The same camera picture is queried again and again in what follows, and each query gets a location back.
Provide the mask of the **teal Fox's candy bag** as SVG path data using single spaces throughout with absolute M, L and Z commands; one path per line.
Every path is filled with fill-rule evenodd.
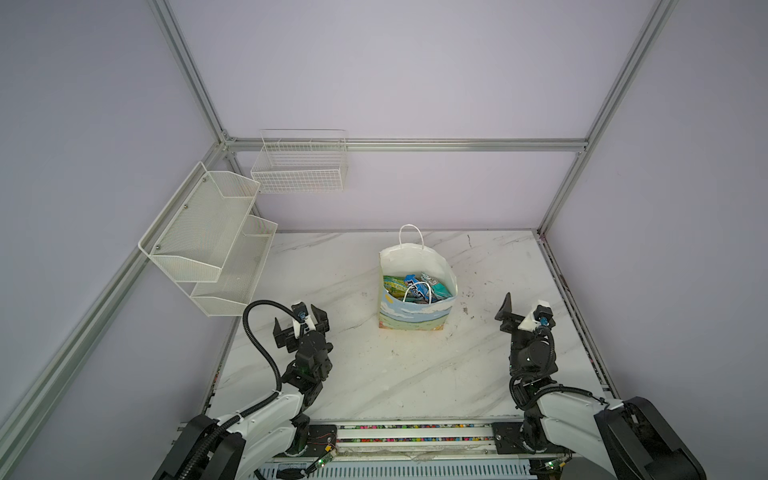
M 431 291 L 432 298 L 435 301 L 443 301 L 453 296 L 450 290 L 435 278 L 429 276 L 426 273 L 421 274 L 421 280 L 426 282 Z

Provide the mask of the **blue snack packet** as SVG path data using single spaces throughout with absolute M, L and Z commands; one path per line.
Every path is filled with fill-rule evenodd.
M 407 296 L 404 299 L 405 302 L 431 304 L 434 301 L 426 282 L 423 282 L 413 274 L 407 275 L 405 280 L 409 285 Z

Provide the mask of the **white printed paper bag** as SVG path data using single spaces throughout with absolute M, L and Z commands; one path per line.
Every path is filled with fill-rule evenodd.
M 379 252 L 378 280 L 378 326 L 387 330 L 442 330 L 459 293 L 452 267 L 413 224 Z

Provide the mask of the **green candy bag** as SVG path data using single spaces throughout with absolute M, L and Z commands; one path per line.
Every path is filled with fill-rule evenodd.
M 383 276 L 384 289 L 395 299 L 403 301 L 407 296 L 409 288 L 408 283 L 404 278 Z

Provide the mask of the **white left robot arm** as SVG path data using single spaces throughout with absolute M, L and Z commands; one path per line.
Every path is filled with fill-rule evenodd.
M 294 359 L 280 370 L 256 338 L 249 315 L 259 306 L 288 315 L 289 327 L 274 323 L 273 338 Z M 308 444 L 309 417 L 305 410 L 319 396 L 332 362 L 333 345 L 327 313 L 303 302 L 287 307 L 273 300 L 246 305 L 244 333 L 266 360 L 274 388 L 256 403 L 227 418 L 200 414 L 186 423 L 154 477 L 156 479 L 246 479 L 279 454 L 298 455 Z

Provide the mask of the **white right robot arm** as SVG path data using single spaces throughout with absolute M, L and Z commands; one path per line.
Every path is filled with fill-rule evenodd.
M 650 400 L 635 396 L 611 403 L 554 380 L 556 321 L 547 302 L 520 315 L 506 296 L 495 319 L 510 336 L 508 389 L 523 414 L 523 449 L 563 447 L 617 479 L 705 478 L 701 463 Z

